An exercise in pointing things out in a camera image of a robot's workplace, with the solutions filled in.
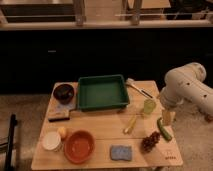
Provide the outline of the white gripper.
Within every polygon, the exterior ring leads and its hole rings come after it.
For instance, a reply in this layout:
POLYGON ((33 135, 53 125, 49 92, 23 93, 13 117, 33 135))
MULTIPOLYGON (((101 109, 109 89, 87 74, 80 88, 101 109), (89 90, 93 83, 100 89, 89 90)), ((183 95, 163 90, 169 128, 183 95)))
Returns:
POLYGON ((176 112, 173 111, 175 103, 166 99, 164 96, 160 98, 160 102, 165 110, 162 111, 162 122, 164 126, 168 125, 168 113, 170 114, 170 123, 172 125, 175 120, 176 112))

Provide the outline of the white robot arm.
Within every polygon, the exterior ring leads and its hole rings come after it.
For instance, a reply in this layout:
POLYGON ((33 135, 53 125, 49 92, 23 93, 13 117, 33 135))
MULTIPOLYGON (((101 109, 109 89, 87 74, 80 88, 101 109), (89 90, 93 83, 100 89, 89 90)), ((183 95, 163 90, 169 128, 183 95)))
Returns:
POLYGON ((205 67, 197 62, 169 70, 159 100, 167 110, 177 107, 184 99, 196 104, 207 122, 213 123, 213 88, 203 83, 205 67))

